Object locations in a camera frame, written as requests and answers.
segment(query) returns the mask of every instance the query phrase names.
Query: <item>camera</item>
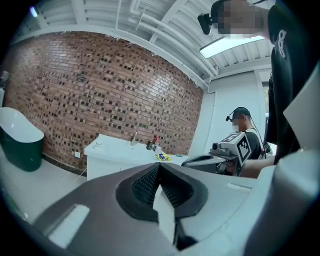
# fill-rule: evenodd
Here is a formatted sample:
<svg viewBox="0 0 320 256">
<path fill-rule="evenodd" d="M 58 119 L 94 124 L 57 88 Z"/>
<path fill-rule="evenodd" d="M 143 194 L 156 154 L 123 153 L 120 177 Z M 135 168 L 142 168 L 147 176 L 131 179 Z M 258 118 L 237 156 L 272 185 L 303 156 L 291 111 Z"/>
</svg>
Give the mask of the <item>camera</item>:
<svg viewBox="0 0 320 256">
<path fill-rule="evenodd" d="M 210 27 L 212 26 L 212 21 L 211 21 L 211 18 L 209 16 L 209 13 L 202 13 L 198 16 L 198 21 L 199 21 L 199 24 L 202 28 L 202 31 L 205 35 L 209 35 L 210 32 L 211 32 L 211 29 Z"/>
</svg>

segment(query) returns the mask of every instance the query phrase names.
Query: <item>brick wall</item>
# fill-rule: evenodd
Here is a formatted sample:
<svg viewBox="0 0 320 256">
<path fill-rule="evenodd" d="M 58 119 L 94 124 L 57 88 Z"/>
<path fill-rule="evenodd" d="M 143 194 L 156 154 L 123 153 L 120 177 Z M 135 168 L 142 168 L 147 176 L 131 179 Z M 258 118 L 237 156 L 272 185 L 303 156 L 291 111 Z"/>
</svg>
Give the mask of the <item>brick wall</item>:
<svg viewBox="0 0 320 256">
<path fill-rule="evenodd" d="M 45 134 L 44 153 L 83 169 L 98 134 L 141 143 L 160 136 L 168 154 L 187 154 L 203 91 L 178 68 L 140 46 L 89 32 L 51 33 L 15 44 L 5 106 Z M 81 152 L 75 158 L 73 151 Z"/>
</svg>

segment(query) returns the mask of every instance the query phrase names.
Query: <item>white ceiling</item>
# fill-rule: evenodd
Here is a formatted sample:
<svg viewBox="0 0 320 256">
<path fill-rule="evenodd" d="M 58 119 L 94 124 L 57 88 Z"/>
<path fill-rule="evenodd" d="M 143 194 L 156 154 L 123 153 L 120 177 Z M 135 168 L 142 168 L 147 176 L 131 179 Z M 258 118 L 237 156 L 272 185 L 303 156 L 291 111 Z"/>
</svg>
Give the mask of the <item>white ceiling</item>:
<svg viewBox="0 0 320 256">
<path fill-rule="evenodd" d="M 213 2 L 215 0 L 42 0 L 35 6 L 38 16 L 30 13 L 26 16 L 13 43 L 50 32 L 103 33 L 160 55 L 202 88 L 220 74 L 226 76 L 228 70 L 234 74 L 238 70 L 270 68 L 272 45 L 266 39 L 208 59 L 200 54 L 201 47 L 221 37 L 215 29 L 210 35 L 204 35 L 197 20 L 199 14 L 209 12 Z M 270 8 L 272 2 L 274 0 L 263 3 L 263 7 Z"/>
</svg>

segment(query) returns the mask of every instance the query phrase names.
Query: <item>black grille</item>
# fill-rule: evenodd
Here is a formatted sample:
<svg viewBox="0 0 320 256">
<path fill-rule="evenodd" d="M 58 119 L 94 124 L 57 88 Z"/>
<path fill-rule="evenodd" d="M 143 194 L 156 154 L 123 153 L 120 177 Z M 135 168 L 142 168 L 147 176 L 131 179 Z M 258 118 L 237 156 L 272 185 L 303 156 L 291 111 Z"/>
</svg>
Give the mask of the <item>black grille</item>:
<svg viewBox="0 0 320 256">
<path fill-rule="evenodd" d="M 157 162 L 123 180 L 115 193 L 122 209 L 133 218 L 158 222 L 158 212 L 153 210 L 153 204 L 161 185 L 174 207 L 176 219 L 197 214 L 207 201 L 208 190 L 199 180 L 173 166 Z"/>
</svg>

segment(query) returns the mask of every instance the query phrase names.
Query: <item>white counter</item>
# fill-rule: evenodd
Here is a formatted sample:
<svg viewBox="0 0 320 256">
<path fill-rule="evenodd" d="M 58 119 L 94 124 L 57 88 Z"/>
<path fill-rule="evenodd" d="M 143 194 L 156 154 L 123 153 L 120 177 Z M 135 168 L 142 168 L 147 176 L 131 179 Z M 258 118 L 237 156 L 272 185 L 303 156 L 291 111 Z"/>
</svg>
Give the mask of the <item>white counter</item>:
<svg viewBox="0 0 320 256">
<path fill-rule="evenodd" d="M 163 162 L 181 165 L 189 157 L 170 155 L 171 161 L 159 161 L 153 150 L 147 150 L 147 145 L 136 143 L 130 145 L 130 141 L 114 138 L 107 135 L 99 136 L 85 149 L 87 156 L 87 180 L 113 174 L 136 166 L 150 163 Z"/>
</svg>

